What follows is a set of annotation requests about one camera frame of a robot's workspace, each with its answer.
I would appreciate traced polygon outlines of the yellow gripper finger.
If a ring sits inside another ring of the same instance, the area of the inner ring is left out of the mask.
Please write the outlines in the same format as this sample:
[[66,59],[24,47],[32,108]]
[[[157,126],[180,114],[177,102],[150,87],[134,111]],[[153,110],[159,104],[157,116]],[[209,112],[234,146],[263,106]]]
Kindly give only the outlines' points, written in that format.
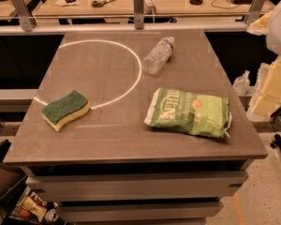
[[252,122],[268,121],[280,106],[281,56],[270,65],[260,65],[246,117]]
[[271,18],[272,12],[264,14],[256,21],[250,23],[247,27],[247,32],[252,35],[262,36],[267,34],[267,27]]

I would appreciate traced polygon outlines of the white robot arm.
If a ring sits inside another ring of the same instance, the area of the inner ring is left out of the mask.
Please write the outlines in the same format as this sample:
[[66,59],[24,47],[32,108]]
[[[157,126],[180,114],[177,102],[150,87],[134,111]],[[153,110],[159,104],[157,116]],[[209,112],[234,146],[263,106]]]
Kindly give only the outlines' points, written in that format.
[[265,35],[267,48],[277,54],[277,58],[269,66],[260,66],[255,93],[246,112],[250,121],[268,121],[281,106],[281,1],[273,11],[252,22],[247,32]]

